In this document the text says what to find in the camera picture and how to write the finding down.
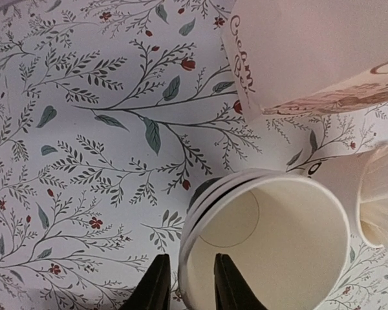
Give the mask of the black white paper coffee cup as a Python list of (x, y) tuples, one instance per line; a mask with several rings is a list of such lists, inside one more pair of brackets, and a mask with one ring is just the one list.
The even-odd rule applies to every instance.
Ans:
[(214, 261), (228, 255), (269, 309), (317, 309), (349, 253), (347, 214), (325, 186), (246, 169), (204, 182), (192, 197), (178, 258), (189, 309), (215, 309)]

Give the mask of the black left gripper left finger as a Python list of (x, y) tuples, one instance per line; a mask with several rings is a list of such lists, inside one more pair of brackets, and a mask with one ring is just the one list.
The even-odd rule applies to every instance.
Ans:
[(170, 308), (171, 264), (168, 254), (158, 254), (131, 296), (119, 310), (168, 310)]

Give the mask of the white paper takeout bag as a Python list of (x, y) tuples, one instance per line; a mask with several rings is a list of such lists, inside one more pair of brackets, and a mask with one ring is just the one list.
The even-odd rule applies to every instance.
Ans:
[(388, 1), (237, 1), (222, 42), (249, 121), (388, 101)]

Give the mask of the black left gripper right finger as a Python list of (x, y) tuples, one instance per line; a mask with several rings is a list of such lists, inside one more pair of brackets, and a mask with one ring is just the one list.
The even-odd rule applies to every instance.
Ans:
[(215, 256), (214, 285), (218, 310), (267, 310), (228, 254)]

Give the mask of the white cup holding straws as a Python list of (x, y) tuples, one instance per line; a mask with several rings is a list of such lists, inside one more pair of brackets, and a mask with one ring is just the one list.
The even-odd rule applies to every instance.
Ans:
[(388, 242), (388, 144), (356, 155), (360, 165), (359, 222), (365, 243), (383, 246)]

